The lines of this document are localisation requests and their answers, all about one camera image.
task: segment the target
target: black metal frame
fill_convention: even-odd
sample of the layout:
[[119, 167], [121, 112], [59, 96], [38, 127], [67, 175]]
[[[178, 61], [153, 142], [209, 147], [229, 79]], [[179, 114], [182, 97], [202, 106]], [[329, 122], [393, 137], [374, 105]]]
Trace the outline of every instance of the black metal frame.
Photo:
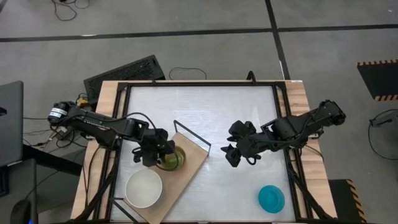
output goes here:
[[[156, 82], [155, 80], [153, 80], [152, 82], [147, 82], [147, 83], [123, 83], [123, 82], [120, 82], [118, 85], [118, 91], [116, 93], [113, 117], [116, 117], [116, 115], [118, 113], [119, 104], [120, 104], [120, 100], [121, 100], [121, 92], [123, 90], [126, 91], [126, 96], [124, 99], [124, 106], [123, 106], [123, 116], [127, 115], [127, 108], [128, 108], [128, 102], [130, 99], [131, 88], [136, 87], [136, 86], [271, 86], [273, 94], [274, 94], [274, 101], [275, 101], [275, 108], [276, 108], [277, 116], [278, 117], [282, 116], [282, 111], [281, 111], [281, 107], [279, 104], [278, 88], [282, 92], [284, 106], [286, 108], [286, 115], [291, 114], [285, 82], [283, 82], [283, 81], [257, 82], [252, 71], [249, 72], [247, 80], [251, 80], [251, 82], [228, 82], [228, 81], [225, 81], [225, 82], [201, 82], [201, 81], [197, 81], [197, 82]], [[304, 176], [304, 171], [303, 171], [303, 167], [302, 167], [301, 158], [299, 156], [299, 152], [297, 150], [295, 150], [294, 153], [295, 153], [295, 158], [296, 158], [295, 162], [297, 165], [298, 174], [299, 174], [301, 180], [303, 181], [303, 184], [305, 184], [305, 176]], [[292, 163], [292, 161], [290, 159], [289, 150], [284, 150], [284, 157], [285, 157], [285, 163], [286, 163], [286, 168], [287, 168], [288, 165]], [[117, 151], [115, 158], [114, 158], [114, 162], [119, 164], [119, 160], [120, 160], [120, 151]], [[109, 163], [109, 155], [108, 156], [106, 155], [104, 158], [103, 170], [101, 172], [101, 180], [104, 180], [106, 178], [106, 171], [108, 170], [108, 163]], [[301, 218], [301, 214], [300, 214], [300, 208], [299, 208], [299, 201], [297, 198], [297, 192], [296, 192], [295, 184], [294, 184], [293, 180], [289, 177], [289, 175], [288, 175], [288, 178], [289, 178], [290, 193], [291, 193], [292, 202], [293, 202], [294, 215], [295, 215], [295, 219], [298, 220], [299, 218]], [[110, 220], [112, 204], [117, 203], [114, 199], [116, 199], [116, 200], [118, 199], [118, 198], [114, 198], [115, 185], [116, 185], [116, 179], [113, 180], [113, 182], [111, 183], [111, 188], [109, 191], [109, 196], [108, 196], [109, 202], [106, 207], [106, 215], [105, 215], [105, 219], [107, 219], [107, 220]], [[305, 202], [305, 207], [306, 207], [306, 211], [307, 211], [307, 217], [312, 218], [312, 209], [310, 208], [306, 199], [304, 199], [304, 202]], [[100, 206], [101, 205], [99, 203], [99, 205], [97, 206], [97, 208], [94, 212], [94, 214], [95, 214], [93, 217], [94, 219], [98, 218]]]

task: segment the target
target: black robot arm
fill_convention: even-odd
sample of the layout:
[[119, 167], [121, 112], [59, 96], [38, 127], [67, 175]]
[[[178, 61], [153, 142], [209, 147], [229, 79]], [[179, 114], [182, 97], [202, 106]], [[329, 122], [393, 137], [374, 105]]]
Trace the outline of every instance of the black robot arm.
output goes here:
[[314, 133], [322, 133], [323, 127], [344, 123], [346, 115], [338, 105], [330, 100], [320, 103], [319, 107], [300, 116], [286, 116], [277, 118], [263, 126], [262, 132], [257, 133], [250, 121], [244, 124], [237, 121], [229, 129], [229, 141], [236, 142], [236, 147], [229, 145], [222, 147], [226, 152], [228, 162], [237, 167], [241, 157], [254, 165], [258, 155], [269, 149], [276, 152], [281, 149], [304, 147], [308, 137]]
[[164, 129], [150, 129], [148, 122], [135, 119], [115, 119], [84, 110], [74, 102], [54, 104], [48, 121], [51, 127], [70, 126], [96, 138], [98, 144], [110, 150], [120, 148], [120, 139], [138, 142], [139, 148], [132, 151], [134, 162], [150, 167], [159, 163], [166, 154], [174, 153], [174, 141], [168, 141]]

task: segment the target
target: wire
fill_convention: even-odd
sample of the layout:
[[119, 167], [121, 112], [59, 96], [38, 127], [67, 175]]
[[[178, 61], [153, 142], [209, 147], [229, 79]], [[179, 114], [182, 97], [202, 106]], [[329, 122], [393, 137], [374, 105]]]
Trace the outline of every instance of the wire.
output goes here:
[[51, 131], [51, 129], [40, 130], [40, 131], [31, 131], [31, 132], [27, 132], [27, 133], [24, 133], [24, 134], [25, 135], [29, 135], [29, 134], [33, 134], [33, 133], [44, 133], [44, 132], [47, 132], [47, 131]]
[[138, 115], [141, 115], [141, 116], [145, 117], [145, 118], [150, 122], [150, 124], [152, 125], [152, 127], [154, 127], [154, 129], [156, 130], [156, 127], [155, 127], [154, 123], [152, 122], [152, 120], [151, 120], [146, 114], [141, 113], [141, 112], [132, 112], [132, 113], [129, 113], [129, 114], [127, 114], [127, 115], [125, 115], [125, 116], [123, 116], [123, 117], [121, 117], [121, 118], [112, 119], [112, 120], [109, 120], [109, 121], [107, 121], [107, 120], [101, 120], [101, 119], [98, 119], [98, 118], [93, 118], [93, 119], [97, 119], [97, 120], [102, 121], [102, 122], [112, 123], [112, 122], [121, 121], [121, 120], [123, 120], [123, 119], [127, 119], [129, 116], [135, 115], [135, 114], [138, 114]]
[[372, 151], [373, 151], [374, 153], [376, 153], [376, 155], [380, 156], [381, 158], [387, 159], [387, 160], [391, 160], [391, 161], [396, 161], [396, 160], [398, 160], [398, 158], [390, 158], [390, 157], [383, 156], [383, 155], [381, 155], [380, 153], [378, 153], [378, 152], [374, 149], [374, 147], [373, 147], [373, 145], [372, 145], [372, 141], [371, 141], [371, 126], [372, 126], [372, 121], [376, 120], [379, 116], [381, 116], [381, 115], [383, 115], [383, 114], [385, 114], [385, 113], [388, 113], [388, 112], [391, 112], [391, 111], [397, 111], [397, 110], [398, 110], [398, 109], [389, 109], [389, 110], [386, 110], [386, 111], [383, 111], [383, 112], [379, 113], [379, 114], [376, 115], [373, 119], [369, 120], [369, 126], [368, 126], [368, 141], [369, 141], [369, 145], [370, 145]]
[[37, 186], [39, 186], [42, 182], [44, 182], [45, 180], [47, 180], [48, 178], [50, 178], [51, 176], [53, 176], [54, 174], [56, 174], [59, 171], [55, 171], [54, 173], [48, 175], [46, 178], [44, 178], [43, 180], [41, 180], [38, 184], [36, 184], [36, 186], [26, 195], [25, 200], [28, 198], [28, 196], [30, 195], [30, 193], [32, 193], [34, 190], [36, 190]]
[[84, 161], [83, 161], [83, 178], [85, 180], [85, 192], [86, 192], [85, 207], [87, 207], [88, 206], [88, 188], [87, 188], [86, 170], [85, 170], [85, 162]]
[[172, 74], [172, 71], [175, 70], [175, 69], [181, 69], [181, 70], [199, 70], [199, 71], [203, 72], [203, 74], [205, 74], [205, 80], [207, 80], [207, 74], [206, 74], [206, 72], [203, 71], [202, 69], [200, 69], [200, 68], [183, 68], [183, 67], [174, 67], [174, 68], [172, 68], [172, 69], [169, 71], [169, 79], [170, 79], [170, 80], [173, 80], [173, 78], [171, 77], [171, 74]]
[[301, 147], [301, 148], [298, 149], [298, 156], [301, 157], [302, 154], [303, 154], [303, 148]]
[[[75, 155], [75, 158], [73, 158], [73, 162], [76, 160], [77, 155], [79, 155], [80, 153], [81, 153], [81, 152], [79, 152], [79, 153], [77, 153], [77, 154]], [[48, 175], [46, 178], [42, 179], [38, 184], [36, 184], [35, 187], [26, 195], [25, 200], [28, 198], [28, 196], [29, 196], [34, 190], [36, 190], [36, 188], [37, 188], [42, 182], [44, 182], [45, 180], [47, 180], [48, 178], [50, 178], [51, 176], [53, 176], [53, 175], [56, 174], [57, 172], [59, 172], [59, 171], [57, 170], [57, 171], [53, 172], [52, 174]]]
[[307, 144], [305, 145], [305, 147], [307, 147], [307, 148], [312, 149], [313, 151], [315, 151], [317, 154], [319, 154], [320, 157], [322, 157], [322, 161], [325, 161], [325, 158], [323, 158], [323, 155], [322, 155], [322, 153], [321, 153], [320, 151], [316, 150], [315, 148], [313, 148], [313, 147], [311, 147], [311, 146], [309, 146], [309, 145], [307, 145]]
[[58, 142], [60, 142], [61, 140], [59, 140], [59, 139], [57, 139], [57, 142], [55, 143], [55, 145], [58, 147], [58, 148], [64, 148], [64, 147], [68, 147], [68, 146], [70, 146], [71, 144], [72, 144], [72, 141], [75, 139], [75, 131], [72, 131], [72, 140], [69, 140], [69, 143], [68, 144], [66, 144], [66, 145], [64, 145], [64, 146], [60, 146], [59, 144], [58, 144]]
[[24, 117], [24, 119], [34, 119], [34, 120], [44, 119], [44, 120], [47, 120], [47, 118], [27, 118], [27, 117]]
[[72, 141], [72, 144], [75, 144], [75, 145], [80, 146], [80, 147], [87, 147], [87, 146], [84, 146], [84, 145], [81, 145], [81, 144], [76, 143], [76, 141], [77, 141], [78, 139], [80, 139], [80, 138], [81, 138], [81, 136], [77, 137], [74, 141]]
[[87, 191], [86, 191], [86, 199], [88, 198], [88, 190], [90, 189], [90, 176], [91, 176], [91, 165], [93, 164], [95, 154], [97, 154], [98, 150], [101, 149], [99, 146], [95, 150], [93, 157], [91, 157], [90, 164], [88, 165], [88, 177], [87, 177]]
[[[69, 4], [74, 3], [75, 1], [73, 1], [73, 2], [65, 2], [65, 3], [60, 3], [60, 2], [57, 2], [55, 0], [51, 0], [51, 1], [54, 3], [54, 14], [60, 21], [71, 21], [74, 18], [76, 18], [77, 12], [71, 6], [69, 6]], [[69, 18], [69, 19], [61, 19], [60, 16], [58, 15], [58, 13], [57, 13], [57, 5], [60, 5], [60, 6], [63, 6], [63, 7], [68, 7], [70, 10], [72, 10], [73, 16], [71, 18]]]
[[[56, 0], [51, 0], [51, 1], [54, 4], [54, 14], [60, 21], [71, 21], [71, 20], [74, 20], [74, 18], [76, 18], [77, 12], [70, 6], [71, 4], [75, 5], [75, 7], [77, 9], [86, 9], [86, 8], [88, 8], [88, 6], [90, 6], [90, 0], [87, 0], [87, 6], [85, 6], [85, 7], [78, 7], [76, 5], [77, 0], [73, 0], [71, 2], [66, 2], [66, 1], [65, 2], [58, 2]], [[69, 8], [73, 12], [73, 16], [71, 18], [69, 18], [69, 19], [61, 19], [60, 16], [58, 15], [58, 12], [57, 12], [57, 5]]]
[[33, 146], [29, 141], [27, 141], [26, 139], [22, 138], [29, 146]]
[[253, 159], [254, 159], [253, 162], [251, 162], [251, 161], [249, 160], [249, 158], [246, 158], [246, 161], [247, 161], [250, 165], [256, 165], [257, 159], [256, 159], [256, 158], [253, 158]]
[[84, 95], [86, 95], [86, 98], [87, 98], [87, 93], [79, 93], [79, 95], [77, 96], [77, 98], [76, 98], [76, 100], [75, 100], [75, 103], [77, 104], [77, 101], [81, 98], [81, 95], [82, 94], [84, 94]]

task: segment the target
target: metal bracket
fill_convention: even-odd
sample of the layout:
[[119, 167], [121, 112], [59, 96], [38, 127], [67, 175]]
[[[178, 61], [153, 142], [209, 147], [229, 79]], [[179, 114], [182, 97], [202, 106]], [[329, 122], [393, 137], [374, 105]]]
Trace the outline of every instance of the metal bracket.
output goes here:
[[286, 83], [285, 82], [276, 82], [275, 85], [279, 87], [282, 91], [286, 91]]
[[122, 91], [122, 90], [124, 90], [128, 85], [129, 85], [128, 82], [124, 82], [124, 83], [119, 82], [119, 83], [118, 83], [118, 89], [117, 89], [117, 91]]
[[210, 149], [211, 149], [211, 143], [206, 141], [205, 139], [203, 139], [202, 137], [200, 137], [197, 133], [194, 133], [193, 131], [191, 131], [189, 128], [185, 127], [182, 123], [179, 123], [177, 120], [174, 120], [174, 129], [175, 132], [177, 133], [177, 125], [179, 125], [181, 128], [185, 129], [186, 131], [188, 131], [190, 134], [192, 134], [193, 136], [195, 136], [196, 138], [198, 138], [199, 140], [201, 140], [202, 142], [204, 142], [206, 145], [209, 146], [209, 150], [207, 151], [207, 156], [210, 155]]
[[110, 201], [112, 202], [112, 204], [114, 204], [114, 206], [120, 209], [120, 211], [122, 211], [123, 214], [125, 214], [133, 223], [139, 223], [132, 215], [130, 215], [130, 213], [126, 211], [126, 209], [124, 209], [119, 203], [117, 203], [117, 200], [121, 200], [124, 202], [123, 198], [111, 198]]
[[256, 80], [256, 76], [254, 75], [253, 71], [250, 71], [248, 74], [248, 77], [246, 77], [246, 80], [251, 80], [251, 83], [253, 85], [257, 85], [257, 80]]

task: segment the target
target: black stand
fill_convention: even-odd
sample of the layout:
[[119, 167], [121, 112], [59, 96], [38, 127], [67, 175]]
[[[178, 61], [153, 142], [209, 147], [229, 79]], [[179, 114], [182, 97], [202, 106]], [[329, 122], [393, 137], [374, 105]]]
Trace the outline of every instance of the black stand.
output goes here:
[[22, 154], [22, 160], [35, 159], [36, 163], [42, 166], [53, 168], [60, 172], [66, 172], [68, 174], [80, 176], [81, 165], [75, 162], [53, 156], [25, 144]]

